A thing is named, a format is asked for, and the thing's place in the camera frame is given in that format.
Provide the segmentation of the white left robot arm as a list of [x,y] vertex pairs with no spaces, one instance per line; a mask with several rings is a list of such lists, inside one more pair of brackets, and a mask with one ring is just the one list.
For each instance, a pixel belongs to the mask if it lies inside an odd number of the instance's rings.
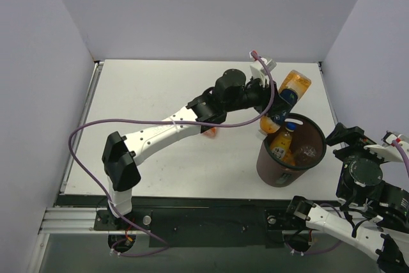
[[300,95],[289,86],[277,86],[267,76],[251,77],[237,69],[226,70],[215,85],[168,117],[169,124],[156,125],[138,132],[107,137],[102,155],[109,179],[109,222],[122,230],[132,220],[132,189],[140,181],[138,166],[148,157],[186,137],[202,134],[213,124],[225,122],[229,112],[253,108],[277,131],[298,102]]

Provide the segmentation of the orange bottle dark blue label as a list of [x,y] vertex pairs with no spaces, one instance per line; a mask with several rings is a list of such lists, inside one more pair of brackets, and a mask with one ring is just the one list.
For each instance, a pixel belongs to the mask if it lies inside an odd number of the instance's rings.
[[259,121],[261,132],[265,135],[276,133],[311,84],[310,78],[292,70],[277,90],[271,110],[261,117]]

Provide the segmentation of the clear plastic bottle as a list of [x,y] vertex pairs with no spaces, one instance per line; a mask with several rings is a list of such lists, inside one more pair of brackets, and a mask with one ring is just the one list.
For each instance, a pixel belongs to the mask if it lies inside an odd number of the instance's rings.
[[306,168],[319,163],[320,156],[317,149],[311,145],[303,145],[293,153],[296,167]]

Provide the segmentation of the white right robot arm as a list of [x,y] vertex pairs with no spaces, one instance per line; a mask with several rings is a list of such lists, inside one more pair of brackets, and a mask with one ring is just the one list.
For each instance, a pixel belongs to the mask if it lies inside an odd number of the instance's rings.
[[343,216],[295,196],[286,222],[305,226],[344,242],[374,260],[382,272],[408,272],[408,191],[383,179],[382,164],[408,165],[408,137],[388,131],[377,144],[358,126],[338,123],[325,140],[344,143],[333,154],[343,165],[336,196]]

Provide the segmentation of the yellow juice bottle blue cap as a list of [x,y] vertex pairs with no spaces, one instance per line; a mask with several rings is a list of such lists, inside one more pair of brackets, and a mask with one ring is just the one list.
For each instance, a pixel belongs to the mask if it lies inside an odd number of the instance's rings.
[[296,128],[297,125],[295,123],[287,122],[284,130],[279,132],[271,142],[270,150],[275,158],[282,160],[288,153]]

